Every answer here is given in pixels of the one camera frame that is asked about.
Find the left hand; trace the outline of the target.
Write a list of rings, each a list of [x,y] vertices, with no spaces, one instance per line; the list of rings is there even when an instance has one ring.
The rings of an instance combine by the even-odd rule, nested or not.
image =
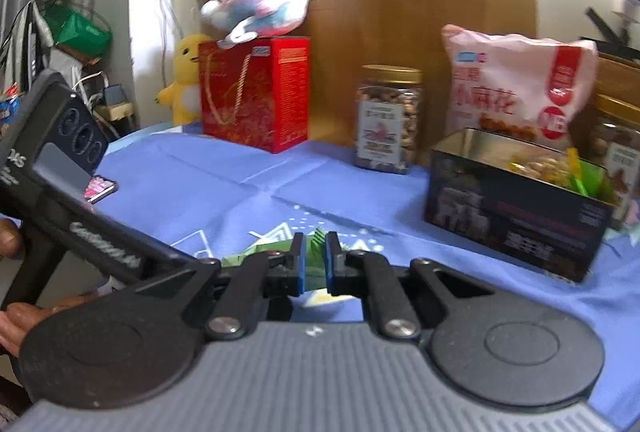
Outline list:
[[[22,241],[18,228],[8,218],[2,218],[1,220],[0,241],[2,258],[13,258],[21,250]],[[66,296],[52,308],[38,308],[38,306],[24,302],[10,304],[5,311],[1,312],[0,316],[0,342],[2,348],[14,357],[20,356],[22,343],[32,328],[35,328],[40,322],[56,313],[96,300],[98,296],[95,291],[83,293],[79,296]]]

